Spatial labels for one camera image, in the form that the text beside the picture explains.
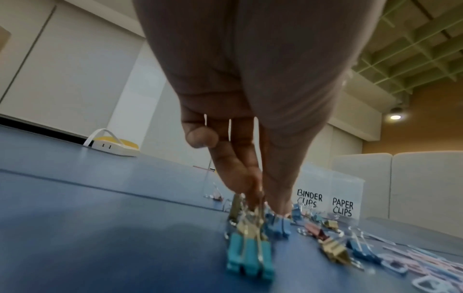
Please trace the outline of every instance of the blue table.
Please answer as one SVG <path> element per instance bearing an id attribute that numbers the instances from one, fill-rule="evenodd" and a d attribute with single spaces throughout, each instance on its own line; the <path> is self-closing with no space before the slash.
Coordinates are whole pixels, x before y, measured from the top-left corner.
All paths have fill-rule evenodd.
<path id="1" fill-rule="evenodd" d="M 330 263 L 294 226 L 289 240 L 274 245 L 274 282 L 229 274 L 227 214 L 196 194 L 202 184 L 196 175 L 150 160 L 128 164 L 0 129 L 0 292 L 416 292 L 415 275 L 402 279 L 379 268 L 370 275 Z M 124 166 L 132 172 L 115 168 Z M 85 169 L 92 171 L 78 172 Z M 116 188 L 106 188 L 112 177 L 97 170 L 114 169 Z M 163 183 L 179 181 L 179 173 L 193 186 Z M 447 246 L 436 232 L 378 219 L 360 226 L 390 240 L 405 235 L 410 244 L 444 248 L 437 254 L 463 263 L 458 241 Z M 371 243 L 385 252 L 382 243 Z"/>

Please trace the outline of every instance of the orange wall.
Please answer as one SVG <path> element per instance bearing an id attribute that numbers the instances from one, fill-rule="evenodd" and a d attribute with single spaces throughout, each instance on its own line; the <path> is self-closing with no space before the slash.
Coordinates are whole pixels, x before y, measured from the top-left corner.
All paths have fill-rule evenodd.
<path id="1" fill-rule="evenodd" d="M 384 119 L 380 141 L 365 141 L 363 153 L 463 151 L 463 80 L 417 89 L 403 120 Z"/>

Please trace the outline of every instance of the hand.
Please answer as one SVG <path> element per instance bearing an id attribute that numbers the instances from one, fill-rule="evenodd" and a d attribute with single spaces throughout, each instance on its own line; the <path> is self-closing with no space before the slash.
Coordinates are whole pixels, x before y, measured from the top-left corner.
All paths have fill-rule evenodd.
<path id="1" fill-rule="evenodd" d="M 180 99 L 187 142 L 209 148 L 228 188 L 245 193 L 250 204 L 263 188 L 279 214 L 291 210 L 307 149 L 329 119 L 383 4 L 135 0 L 148 42 Z"/>

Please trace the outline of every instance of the white cable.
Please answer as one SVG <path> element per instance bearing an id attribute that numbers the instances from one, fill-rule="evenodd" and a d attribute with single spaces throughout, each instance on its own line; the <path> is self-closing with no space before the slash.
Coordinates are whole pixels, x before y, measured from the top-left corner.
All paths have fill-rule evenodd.
<path id="1" fill-rule="evenodd" d="M 124 145 L 122 143 L 122 141 L 120 141 L 120 139 L 117 138 L 117 136 L 114 135 L 114 133 L 112 133 L 111 131 L 107 130 L 106 128 L 100 128 L 100 129 L 97 129 L 95 130 L 88 138 L 87 140 L 83 143 L 83 146 L 89 146 L 90 143 L 92 142 L 92 140 L 95 138 L 95 136 L 97 136 L 100 132 L 108 132 L 109 134 L 111 134 L 111 136 L 117 141 L 118 144 L 121 144 L 121 145 Z"/>

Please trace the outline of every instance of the light fixture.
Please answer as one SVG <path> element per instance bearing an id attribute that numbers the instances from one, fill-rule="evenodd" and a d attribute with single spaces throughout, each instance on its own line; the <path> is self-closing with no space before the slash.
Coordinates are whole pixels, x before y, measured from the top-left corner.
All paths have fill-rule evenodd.
<path id="1" fill-rule="evenodd" d="M 403 114 L 402 114 L 402 108 L 395 107 L 392 108 L 391 111 L 389 112 L 389 119 L 391 120 L 400 120 L 402 119 Z"/>

